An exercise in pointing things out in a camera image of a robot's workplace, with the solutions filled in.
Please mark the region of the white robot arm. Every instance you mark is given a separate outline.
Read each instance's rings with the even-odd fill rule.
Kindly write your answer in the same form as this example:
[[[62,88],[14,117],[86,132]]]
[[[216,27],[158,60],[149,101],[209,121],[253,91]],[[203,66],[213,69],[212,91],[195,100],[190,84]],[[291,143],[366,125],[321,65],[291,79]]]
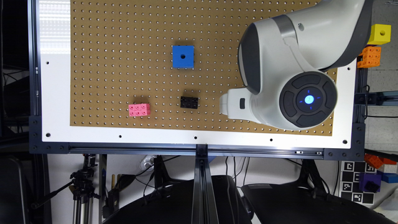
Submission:
[[[303,130],[324,122],[338,94],[326,71],[351,63],[371,33],[372,2],[321,1],[253,22],[238,48],[244,86],[220,98],[230,119]]]

